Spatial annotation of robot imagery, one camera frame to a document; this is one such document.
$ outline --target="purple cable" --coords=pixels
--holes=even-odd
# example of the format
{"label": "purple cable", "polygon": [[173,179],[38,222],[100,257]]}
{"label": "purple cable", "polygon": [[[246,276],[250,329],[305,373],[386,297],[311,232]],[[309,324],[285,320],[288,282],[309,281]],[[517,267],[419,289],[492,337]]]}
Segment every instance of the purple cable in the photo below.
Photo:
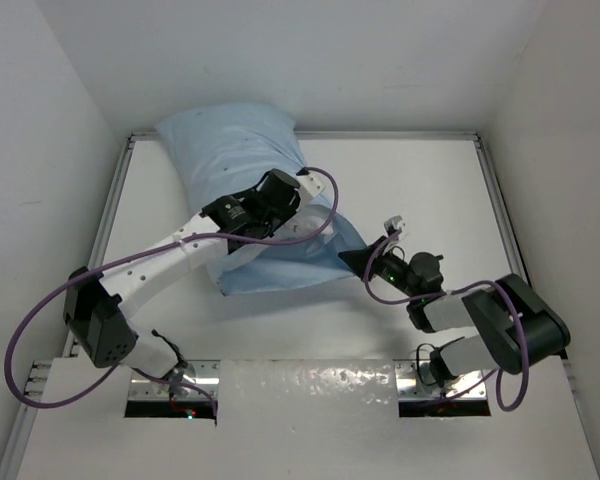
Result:
{"label": "purple cable", "polygon": [[[333,176],[329,172],[327,172],[321,168],[317,168],[317,167],[307,167],[307,170],[316,172],[316,173],[319,173],[320,175],[325,176],[329,180],[329,182],[331,183],[331,187],[333,188],[333,207],[331,208],[331,211],[329,212],[329,215],[327,216],[327,218],[324,221],[324,223],[322,224],[322,226],[320,228],[318,228],[317,230],[315,230],[314,232],[312,232],[311,234],[309,234],[305,237],[296,238],[293,240],[276,241],[276,240],[265,240],[265,239],[242,237],[240,235],[232,235],[229,233],[201,233],[201,234],[190,235],[190,236],[184,238],[182,241],[185,243],[190,243],[190,242],[197,241],[197,240],[223,238],[226,240],[234,240],[234,241],[243,242],[243,243],[255,243],[258,245],[290,246],[290,245],[297,245],[300,243],[308,242],[309,240],[316,238],[329,226],[329,224],[331,224],[334,217],[336,216],[337,209],[338,209],[338,201],[339,201],[339,197],[340,197],[340,191],[338,189],[338,184],[336,183],[336,179],[333,178]],[[9,344],[7,345],[7,351],[6,351],[5,357],[4,357],[4,377],[5,377],[5,381],[7,383],[7,387],[9,388],[9,391],[13,394],[13,396],[16,397],[21,403],[23,403],[29,407],[40,408],[40,409],[50,409],[50,408],[64,407],[66,405],[74,403],[74,402],[80,400],[81,398],[85,397],[89,393],[91,393],[97,387],[99,387],[107,378],[109,378],[109,376],[115,370],[116,366],[113,366],[109,370],[107,370],[107,372],[102,377],[100,377],[93,385],[89,386],[82,392],[77,393],[76,395],[69,397],[65,400],[61,400],[58,402],[44,403],[44,402],[35,401],[35,400],[27,397],[24,393],[22,393],[20,391],[20,389],[18,389],[18,386],[16,385],[15,379],[13,377],[13,365],[12,365],[13,356],[14,356],[18,341],[20,340],[20,337],[22,337],[22,334],[24,333],[27,326],[29,326],[31,321],[40,312],[40,310],[42,310],[49,302],[51,302],[51,300],[56,298],[58,295],[60,295],[62,292],[66,291],[67,289],[73,287],[74,285],[82,283],[83,281],[85,281],[89,278],[95,277],[102,272],[105,272],[112,268],[119,267],[120,265],[134,262],[136,260],[140,260],[141,258],[158,255],[158,254],[164,253],[168,250],[171,250],[174,248],[179,248],[180,246],[181,246],[180,242],[173,242],[173,243],[169,243],[167,245],[162,245],[160,247],[152,248],[150,250],[145,250],[143,252],[138,252],[133,255],[129,255],[128,257],[124,257],[119,260],[115,260],[113,262],[107,263],[106,265],[96,267],[92,270],[89,270],[88,272],[85,272],[81,275],[77,275],[77,276],[69,279],[67,282],[63,283],[58,288],[56,288],[55,290],[50,292],[42,300],[40,300],[31,309],[31,311],[29,311],[29,313],[27,313],[25,315],[25,317],[22,319],[22,322],[20,322],[20,325],[18,325],[16,330],[13,332],[13,335],[11,336],[11,340],[9,340]],[[152,378],[155,378],[155,377],[150,378],[149,376],[147,376],[146,374],[144,374],[143,372],[140,372],[140,371],[138,371],[138,373],[141,375],[144,375],[146,378],[149,378],[150,380]],[[178,387],[192,388],[192,389],[202,393],[203,395],[206,395],[207,398],[212,400],[211,404],[212,404],[212,408],[214,409],[214,412],[215,412],[215,409],[216,409],[215,400],[213,400],[213,397],[211,397],[207,392],[205,392],[201,388],[195,387],[194,385],[188,385],[188,384],[184,384],[184,383],[180,383],[180,382],[168,382],[166,380],[164,380],[160,383],[164,383],[164,382],[166,382],[166,384],[174,385],[174,386],[178,386]]]}
{"label": "purple cable", "polygon": [[[367,266],[364,270],[364,276],[362,278],[362,281],[364,282],[364,286],[365,286],[365,289],[367,290],[367,293],[371,296],[371,298],[373,298],[377,302],[380,302],[384,305],[401,305],[404,303],[428,300],[428,299],[438,298],[443,295],[446,295],[445,293],[431,293],[431,294],[427,294],[427,295],[417,295],[414,297],[407,297],[407,298],[403,298],[401,300],[385,300],[383,298],[378,297],[373,292],[373,290],[371,290],[371,284],[369,283],[369,281],[370,281],[371,267],[373,266],[373,261],[380,255],[380,253],[382,253],[384,251],[385,247],[390,242],[392,242],[393,240],[398,238],[398,235],[400,235],[400,231],[394,232],[393,234],[389,235],[389,237],[386,240],[384,240],[383,242],[381,242],[376,247],[376,249],[373,251],[373,253],[371,254],[371,257],[369,258],[369,261],[367,262]],[[526,337],[524,336],[524,329],[522,328],[522,322],[520,321],[520,317],[518,316],[516,307],[513,305],[513,302],[511,301],[511,298],[509,298],[509,295],[507,295],[507,292],[505,292],[504,289],[500,285],[498,285],[496,282],[492,282],[491,280],[480,280],[478,282],[472,283],[471,285],[469,285],[467,287],[452,291],[451,295],[465,293],[465,292],[468,292],[469,290],[473,290],[477,287],[485,286],[485,285],[496,290],[498,292],[498,294],[502,297],[502,300],[504,301],[505,305],[507,306],[507,309],[509,310],[509,315],[511,315],[511,320],[513,321],[513,325],[516,329],[516,337],[517,337],[516,339],[517,339],[518,346],[520,348],[520,358],[521,358],[521,363],[522,363],[522,381],[520,383],[520,390],[518,391],[518,395],[513,400],[513,402],[511,402],[510,405],[505,405],[504,400],[502,398],[502,377],[504,375],[504,371],[502,369],[500,369],[498,371],[498,376],[496,378],[496,400],[498,402],[498,406],[505,412],[511,412],[520,406],[520,404],[524,400],[525,395],[527,394],[527,389],[529,387],[529,349],[528,349]],[[492,374],[493,374],[493,372],[490,372],[479,383],[477,383],[476,385],[471,387],[469,390],[477,387],[480,383],[484,382]],[[459,395],[454,395],[453,397],[451,397],[451,399],[457,398],[458,396]],[[441,401],[447,401],[447,400],[449,400],[449,398],[433,400],[433,402],[441,403]]]}

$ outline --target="purple wire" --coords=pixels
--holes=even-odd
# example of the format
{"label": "purple wire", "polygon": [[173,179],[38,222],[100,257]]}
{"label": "purple wire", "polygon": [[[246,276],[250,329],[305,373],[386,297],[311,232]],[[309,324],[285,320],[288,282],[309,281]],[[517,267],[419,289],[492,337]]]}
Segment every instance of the purple wire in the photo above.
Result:
{"label": "purple wire", "polygon": [[[373,292],[373,290],[371,290],[371,284],[369,282],[370,282],[371,267],[373,266],[373,261],[380,255],[381,252],[384,251],[385,247],[390,242],[397,239],[399,235],[400,235],[400,231],[394,232],[393,234],[389,235],[389,237],[386,240],[381,242],[376,247],[376,249],[371,254],[371,257],[369,257],[369,261],[367,262],[367,265],[364,270],[364,276],[362,278],[362,281],[364,282],[364,286],[365,286],[365,289],[367,290],[367,293],[371,296],[371,298],[373,298],[377,302],[380,302],[384,305],[401,305],[404,303],[428,300],[428,299],[438,298],[443,295],[446,295],[445,293],[431,293],[431,294],[426,294],[426,295],[416,295],[414,297],[407,297],[407,298],[403,298],[400,300],[385,300],[383,298],[378,297]],[[522,363],[522,381],[520,383],[520,389],[518,390],[518,395],[513,400],[513,402],[511,402],[511,404],[505,405],[504,400],[502,398],[502,378],[504,375],[504,371],[502,369],[500,369],[498,371],[498,376],[496,378],[496,400],[498,402],[498,406],[505,412],[511,412],[520,406],[520,404],[524,400],[524,397],[527,394],[527,390],[529,388],[529,348],[527,345],[527,339],[524,336],[524,329],[522,327],[522,322],[520,321],[520,317],[518,316],[516,307],[513,305],[513,302],[511,301],[511,298],[509,298],[509,295],[507,295],[507,292],[505,292],[505,290],[500,285],[498,285],[496,282],[493,282],[491,280],[480,280],[480,281],[472,283],[471,285],[468,285],[464,288],[461,288],[459,290],[454,290],[450,294],[458,295],[458,294],[468,292],[469,290],[473,290],[473,289],[475,289],[477,287],[481,287],[481,286],[488,286],[488,287],[493,288],[502,297],[502,300],[504,301],[505,305],[507,306],[507,309],[509,310],[509,315],[511,315],[511,320],[513,321],[513,325],[516,330],[516,339],[518,342],[518,346],[520,348],[520,358],[521,358],[521,363]],[[480,381],[480,383],[484,382],[492,374],[493,374],[493,372],[490,372],[488,375],[483,377],[483,379]],[[477,387],[480,383],[474,385],[469,390]],[[448,401],[450,399],[457,398],[458,396],[460,396],[460,395],[458,394],[458,395],[454,395],[453,397],[440,399],[440,400],[432,400],[432,402],[441,403],[441,401]]]}
{"label": "purple wire", "polygon": [[[232,235],[229,233],[201,233],[201,234],[190,235],[190,236],[184,238],[182,241],[185,243],[190,243],[190,242],[198,241],[198,240],[223,238],[226,240],[234,240],[234,241],[243,242],[243,243],[254,243],[254,244],[258,244],[258,245],[290,246],[290,245],[297,245],[300,243],[308,242],[309,240],[313,240],[318,235],[320,235],[331,224],[334,217],[336,216],[337,209],[338,209],[338,201],[340,198],[340,191],[338,189],[338,184],[336,183],[336,179],[329,172],[327,172],[321,168],[317,168],[317,167],[307,167],[307,170],[319,173],[320,175],[323,175],[324,177],[326,177],[329,180],[329,182],[331,183],[331,187],[333,188],[333,206],[331,208],[331,211],[329,212],[329,215],[327,216],[327,218],[324,221],[324,223],[322,224],[322,226],[320,228],[318,228],[317,230],[315,230],[314,232],[312,232],[311,234],[309,234],[305,237],[296,238],[296,239],[292,239],[292,240],[277,241],[277,240],[266,240],[266,239],[242,237],[240,235]],[[20,391],[20,389],[16,385],[16,381],[13,376],[13,365],[12,365],[13,364],[13,356],[14,356],[18,341],[20,340],[20,337],[22,337],[22,334],[24,333],[26,328],[29,326],[31,321],[35,318],[35,316],[40,312],[40,310],[42,310],[49,302],[51,302],[51,300],[53,300],[54,298],[56,298],[58,295],[60,295],[64,291],[68,290],[69,288],[71,288],[79,283],[82,283],[85,280],[93,278],[102,272],[111,270],[112,268],[116,268],[116,267],[119,267],[120,265],[134,262],[136,260],[140,260],[141,258],[158,255],[158,254],[164,253],[168,250],[172,250],[174,248],[179,248],[180,246],[181,246],[180,242],[173,242],[173,243],[169,243],[167,245],[162,245],[160,247],[155,247],[155,248],[152,248],[149,250],[138,252],[133,255],[129,255],[128,257],[124,257],[119,260],[115,260],[113,262],[107,263],[100,267],[96,267],[92,270],[89,270],[85,273],[82,273],[80,275],[77,275],[77,276],[69,279],[67,282],[63,283],[58,288],[56,288],[55,290],[50,292],[42,300],[40,300],[29,311],[29,313],[27,313],[25,315],[25,317],[22,319],[22,321],[20,322],[18,327],[13,332],[13,335],[11,336],[11,339],[9,340],[9,344],[7,345],[7,351],[6,351],[5,357],[4,357],[4,377],[5,377],[5,381],[7,383],[7,387],[9,388],[9,391],[13,394],[13,396],[16,397],[21,403],[23,403],[29,407],[40,408],[40,409],[50,409],[50,408],[64,407],[66,405],[74,403],[74,402],[80,400],[81,398],[85,397],[89,393],[91,393],[96,388],[98,388],[107,378],[109,378],[109,376],[115,370],[116,366],[113,366],[109,370],[107,370],[107,372],[102,377],[100,377],[93,385],[89,386],[82,392],[77,393],[76,395],[69,397],[65,400],[61,400],[58,402],[45,403],[45,402],[38,402],[36,400],[33,400],[33,399],[27,397],[24,393],[22,393]],[[138,373],[141,375],[144,375],[146,378],[149,378],[143,372],[138,371]],[[173,386],[192,388],[192,389],[202,393],[203,395],[206,395],[207,398],[210,398],[212,400],[212,402],[211,402],[212,408],[214,409],[214,412],[215,412],[215,409],[216,409],[215,400],[213,400],[213,397],[211,397],[207,392],[205,392],[201,388],[195,387],[193,384],[189,385],[189,384],[184,384],[184,383],[180,383],[180,382],[168,382],[166,380],[164,380],[163,382],[166,382],[166,384],[173,385]]]}

